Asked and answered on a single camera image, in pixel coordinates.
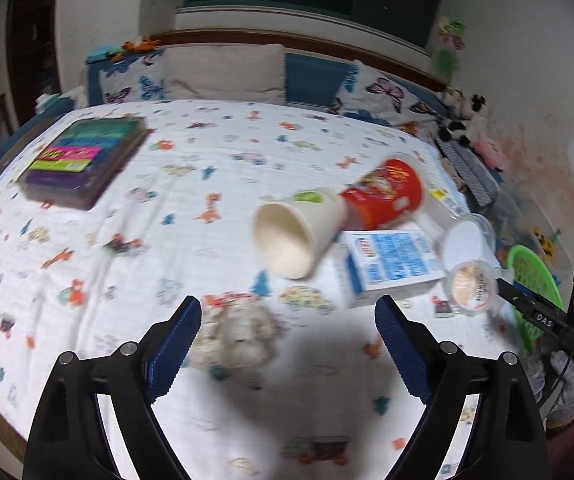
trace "butterfly pillowcase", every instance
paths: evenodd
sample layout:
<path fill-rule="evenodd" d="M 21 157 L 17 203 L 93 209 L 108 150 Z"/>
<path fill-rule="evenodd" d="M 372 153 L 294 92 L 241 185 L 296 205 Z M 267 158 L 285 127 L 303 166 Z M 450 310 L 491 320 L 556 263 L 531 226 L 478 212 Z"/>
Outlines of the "butterfly pillowcase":
<path fill-rule="evenodd" d="M 103 102 L 110 104 L 165 98 L 164 50 L 130 57 L 98 72 Z"/>
<path fill-rule="evenodd" d="M 440 117 L 405 87 L 358 60 L 349 67 L 329 112 L 392 127 Z"/>

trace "bedsheet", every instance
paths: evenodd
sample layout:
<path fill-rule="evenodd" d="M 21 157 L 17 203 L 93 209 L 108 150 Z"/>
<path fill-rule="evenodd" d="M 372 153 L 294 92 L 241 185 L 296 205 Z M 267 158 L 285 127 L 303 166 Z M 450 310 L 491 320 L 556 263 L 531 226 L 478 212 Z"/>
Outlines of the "bedsheet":
<path fill-rule="evenodd" d="M 145 117 L 149 137 L 87 212 L 29 202 L 27 165 L 75 120 Z M 398 130 L 266 104 L 164 101 L 75 110 L 29 144 L 0 177 L 0 413 L 27 438 L 56 357 L 106 355 L 168 319 L 187 295 L 214 308 L 252 294 L 276 330 L 254 370 L 179 371 L 153 410 L 194 479 L 376 479 L 423 411 L 383 351 L 373 308 L 349 309 L 333 246 L 307 279 L 283 280 L 253 250 L 263 201 L 326 186 L 339 192 L 387 155 L 425 167 L 435 196 L 464 209 L 435 148 Z M 402 303 L 436 339 L 496 358 L 514 341 L 486 315 L 433 317 L 440 285 Z M 468 399 L 439 476 L 464 449 Z M 109 398 L 100 399 L 124 478 L 131 466 Z"/>

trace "pillow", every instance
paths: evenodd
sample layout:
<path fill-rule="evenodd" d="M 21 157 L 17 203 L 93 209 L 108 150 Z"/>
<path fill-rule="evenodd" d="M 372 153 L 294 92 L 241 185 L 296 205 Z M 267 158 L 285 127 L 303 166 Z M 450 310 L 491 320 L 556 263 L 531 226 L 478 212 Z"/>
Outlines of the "pillow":
<path fill-rule="evenodd" d="M 167 49 L 165 65 L 172 99 L 285 104 L 280 44 L 177 46 Z"/>
<path fill-rule="evenodd" d="M 404 86 L 357 59 L 340 84 L 329 112 L 381 126 L 402 126 L 403 131 L 414 136 L 416 130 L 440 118 L 438 112 Z"/>
<path fill-rule="evenodd" d="M 129 103 L 164 99 L 165 51 L 129 57 L 98 72 L 104 103 Z"/>

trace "pink plush toy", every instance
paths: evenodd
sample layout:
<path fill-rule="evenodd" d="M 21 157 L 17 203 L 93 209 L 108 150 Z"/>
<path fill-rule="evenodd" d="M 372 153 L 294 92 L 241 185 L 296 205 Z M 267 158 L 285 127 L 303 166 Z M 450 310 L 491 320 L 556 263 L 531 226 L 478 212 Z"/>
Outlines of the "pink plush toy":
<path fill-rule="evenodd" d="M 507 158 L 495 140 L 481 136 L 471 145 L 471 148 L 483 158 L 486 167 L 500 171 L 507 169 Z"/>

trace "blue headboard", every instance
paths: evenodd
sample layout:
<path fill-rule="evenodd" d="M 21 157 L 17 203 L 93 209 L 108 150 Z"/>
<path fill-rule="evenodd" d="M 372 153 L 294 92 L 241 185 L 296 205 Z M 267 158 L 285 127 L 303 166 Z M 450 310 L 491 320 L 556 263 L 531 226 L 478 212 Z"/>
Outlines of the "blue headboard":
<path fill-rule="evenodd" d="M 133 54 L 125 59 L 142 56 Z M 103 94 L 98 82 L 98 73 L 111 66 L 111 61 L 100 61 L 88 65 L 88 93 L 90 106 L 103 104 Z M 342 83 L 350 61 L 335 61 L 306 54 L 285 54 L 286 97 L 290 103 L 329 107 Z M 441 115 L 447 110 L 430 90 L 395 76 L 389 78 L 407 88 Z"/>

